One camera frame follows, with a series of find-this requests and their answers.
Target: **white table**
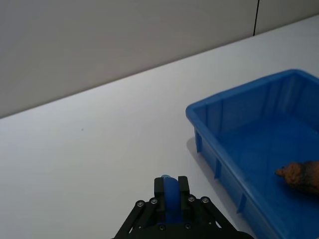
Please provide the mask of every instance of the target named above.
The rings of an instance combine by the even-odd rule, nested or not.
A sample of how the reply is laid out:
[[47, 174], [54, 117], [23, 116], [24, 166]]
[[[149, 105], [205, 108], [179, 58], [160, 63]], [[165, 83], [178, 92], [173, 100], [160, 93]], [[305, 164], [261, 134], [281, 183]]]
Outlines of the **white table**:
[[0, 238], [112, 238], [162, 174], [186, 175], [251, 233], [196, 154], [184, 111], [289, 68], [319, 76], [319, 16], [1, 119]]

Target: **orange object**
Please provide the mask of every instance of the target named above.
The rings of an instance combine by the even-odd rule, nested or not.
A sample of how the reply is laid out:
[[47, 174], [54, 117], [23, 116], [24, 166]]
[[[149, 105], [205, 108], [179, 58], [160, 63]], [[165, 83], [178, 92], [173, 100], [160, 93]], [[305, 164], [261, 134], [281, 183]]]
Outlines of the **orange object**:
[[319, 161], [290, 163], [286, 167], [277, 169], [275, 174], [283, 177], [292, 188], [319, 195]]

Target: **white wall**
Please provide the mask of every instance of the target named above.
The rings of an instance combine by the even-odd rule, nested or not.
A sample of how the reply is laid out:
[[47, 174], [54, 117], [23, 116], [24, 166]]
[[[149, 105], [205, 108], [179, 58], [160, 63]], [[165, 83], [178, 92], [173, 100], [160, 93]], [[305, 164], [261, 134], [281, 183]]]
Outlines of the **white wall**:
[[319, 14], [319, 0], [260, 0], [256, 34]]
[[253, 33], [256, 0], [1, 0], [0, 117]]

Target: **blue tray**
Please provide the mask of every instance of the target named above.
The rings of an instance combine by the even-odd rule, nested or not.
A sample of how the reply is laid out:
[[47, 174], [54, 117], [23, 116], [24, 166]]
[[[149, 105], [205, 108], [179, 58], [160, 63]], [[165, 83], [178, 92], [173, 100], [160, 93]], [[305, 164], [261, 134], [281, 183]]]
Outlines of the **blue tray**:
[[319, 238], [319, 200], [275, 170], [319, 160], [319, 80], [289, 70], [187, 107], [200, 152], [259, 239]]

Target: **bolt head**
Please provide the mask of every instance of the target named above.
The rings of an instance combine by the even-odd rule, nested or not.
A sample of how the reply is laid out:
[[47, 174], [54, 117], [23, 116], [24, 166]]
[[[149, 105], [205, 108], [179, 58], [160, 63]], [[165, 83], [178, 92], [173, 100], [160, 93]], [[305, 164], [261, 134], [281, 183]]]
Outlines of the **bolt head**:
[[142, 206], [144, 206], [144, 202], [139, 201], [139, 202], [137, 203], [137, 206], [138, 206], [138, 207], [142, 207]]
[[190, 196], [190, 197], [188, 198], [188, 201], [189, 201], [189, 202], [194, 202], [194, 201], [195, 201], [195, 197], [194, 197], [194, 196]]
[[156, 198], [153, 198], [153, 199], [151, 199], [151, 203], [156, 204], [156, 203], [158, 203], [158, 200]]
[[165, 229], [166, 229], [165, 225], [159, 225], [159, 230], [160, 231], [165, 231]]
[[186, 223], [186, 224], [185, 224], [185, 228], [186, 228], [187, 230], [191, 229], [191, 224]]
[[205, 198], [203, 198], [201, 201], [202, 201], [203, 203], [208, 203], [208, 202], [209, 202], [209, 199], [208, 199], [207, 197], [205, 197]]

